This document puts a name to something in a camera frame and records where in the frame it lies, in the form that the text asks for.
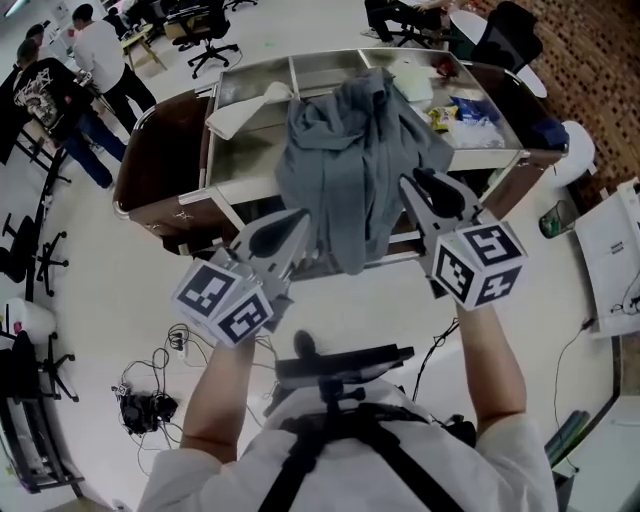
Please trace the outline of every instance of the snack package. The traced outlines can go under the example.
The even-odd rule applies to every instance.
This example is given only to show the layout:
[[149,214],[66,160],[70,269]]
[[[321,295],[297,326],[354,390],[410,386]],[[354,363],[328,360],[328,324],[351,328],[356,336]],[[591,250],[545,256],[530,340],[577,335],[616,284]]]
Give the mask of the snack package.
[[476,124],[485,115],[478,108],[478,102],[473,100],[466,100],[464,98],[451,97],[454,105],[460,110],[460,119],[468,124]]
[[449,131],[449,123],[456,119],[458,107],[436,107],[429,110],[431,128],[437,132]]
[[475,124],[483,118],[488,117],[492,123],[497,123],[500,113],[496,111],[488,100],[467,100],[451,96],[451,101],[460,109],[460,118],[465,123]]

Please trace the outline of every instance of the blue package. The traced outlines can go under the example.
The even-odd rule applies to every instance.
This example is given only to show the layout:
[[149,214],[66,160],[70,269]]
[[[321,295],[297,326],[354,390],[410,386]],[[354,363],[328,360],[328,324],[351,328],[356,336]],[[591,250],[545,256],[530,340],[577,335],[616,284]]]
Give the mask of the blue package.
[[492,123],[497,123],[500,120],[500,113],[489,100],[466,100],[451,96],[451,101],[458,107],[460,117],[465,123],[476,124],[485,117],[488,117]]
[[458,107],[458,114],[465,123],[476,124],[485,117],[475,101],[456,98],[455,96],[451,97],[451,101],[453,101],[453,104]]

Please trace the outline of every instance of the person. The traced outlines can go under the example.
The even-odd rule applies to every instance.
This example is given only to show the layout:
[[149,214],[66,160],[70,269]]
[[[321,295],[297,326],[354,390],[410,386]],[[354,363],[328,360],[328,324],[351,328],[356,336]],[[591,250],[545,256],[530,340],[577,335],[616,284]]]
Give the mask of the person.
[[[382,379],[364,385],[365,401],[401,405],[414,419],[380,425],[399,439],[413,469],[417,463],[458,505],[457,509],[440,507],[442,510],[557,510],[541,436],[526,414],[524,378],[493,307],[471,312],[458,308],[458,318],[467,385],[477,416],[475,448],[440,425],[415,421],[415,415],[425,417],[424,410]],[[140,512],[267,510],[265,497],[283,462],[290,453],[301,453],[290,452],[296,441],[296,436],[285,430],[291,429],[290,420],[302,417],[303,422],[311,422],[308,415],[326,412],[326,406],[320,402],[318,388],[295,390],[271,413],[263,431],[238,460],[254,350],[251,339],[235,349],[217,345],[189,401],[180,449],[156,457]],[[349,404],[355,401],[341,402],[341,408]],[[312,442],[315,437],[307,439]],[[316,464],[306,467],[310,471],[291,510],[427,509],[406,480],[394,474],[387,459],[369,446],[342,439],[319,453]],[[290,493],[289,482],[281,483],[278,489],[282,494]],[[275,494],[271,497],[282,499]],[[276,506],[270,510],[287,509]],[[435,512],[438,507],[429,509]]]
[[112,7],[107,11],[107,15],[104,17],[104,21],[113,25],[113,28],[116,29],[116,35],[118,36],[118,39],[122,38],[122,36],[128,32],[127,27],[125,27],[124,23],[122,23],[122,19],[120,18],[118,9],[115,7]]
[[363,36],[380,39],[383,46],[393,46],[393,36],[387,27],[387,21],[414,25],[419,29],[436,31],[442,27],[440,8],[449,0],[433,0],[410,7],[398,0],[365,0],[369,29],[361,32]]
[[42,44],[44,43],[44,25],[42,25],[41,23],[36,23],[29,30],[27,30],[25,39],[33,39],[36,42],[36,44],[38,45],[40,60],[58,58],[48,47],[42,46]]
[[98,185],[109,188],[111,173],[84,136],[120,162],[126,147],[91,107],[91,94],[74,82],[75,75],[61,62],[38,60],[38,44],[33,39],[25,39],[17,57],[22,75],[14,88],[14,103],[42,125],[56,147],[64,146]]
[[93,7],[82,4],[71,16],[79,31],[73,52],[80,69],[88,71],[93,81],[127,132],[132,133],[138,120],[128,98],[135,101],[142,112],[156,104],[151,91],[131,68],[124,63],[122,45],[115,28],[104,20],[93,21]]

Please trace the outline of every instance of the human arm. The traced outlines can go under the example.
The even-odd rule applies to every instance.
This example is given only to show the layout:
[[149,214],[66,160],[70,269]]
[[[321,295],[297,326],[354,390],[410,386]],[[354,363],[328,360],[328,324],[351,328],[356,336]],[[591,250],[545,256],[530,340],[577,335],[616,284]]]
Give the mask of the human arm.
[[440,9],[441,7],[447,6],[451,0],[432,0],[430,2],[422,2],[421,4],[414,5],[414,9],[419,12],[425,12],[430,9]]
[[474,311],[458,306],[458,319],[480,436],[499,420],[525,412],[527,392],[493,306]]
[[80,69],[88,71],[89,73],[93,71],[95,67],[93,52],[89,48],[86,48],[81,41],[77,41],[76,44],[73,45],[73,56]]
[[254,337],[236,348],[216,346],[191,395],[181,448],[204,451],[222,464],[237,459],[254,353]]

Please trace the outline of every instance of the wooden table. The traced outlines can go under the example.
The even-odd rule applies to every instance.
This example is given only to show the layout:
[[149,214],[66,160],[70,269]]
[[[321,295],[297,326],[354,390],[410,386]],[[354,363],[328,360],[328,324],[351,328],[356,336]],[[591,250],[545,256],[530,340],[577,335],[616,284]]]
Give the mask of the wooden table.
[[152,29],[153,29],[153,25],[145,25],[140,29],[140,32],[138,32],[137,34],[134,34],[129,39],[122,41],[122,49],[129,56],[129,65],[131,66],[131,70],[134,72],[136,70],[136,66],[133,63],[133,58],[131,54],[133,50],[132,48],[133,45],[138,42],[145,49],[145,51],[151,56],[153,60],[155,60],[158,64],[160,64],[165,70],[167,69],[167,66],[165,66],[162,63],[162,61],[158,58],[158,56],[156,55],[156,52],[154,52],[145,41],[147,34],[149,34],[149,32],[151,32]]

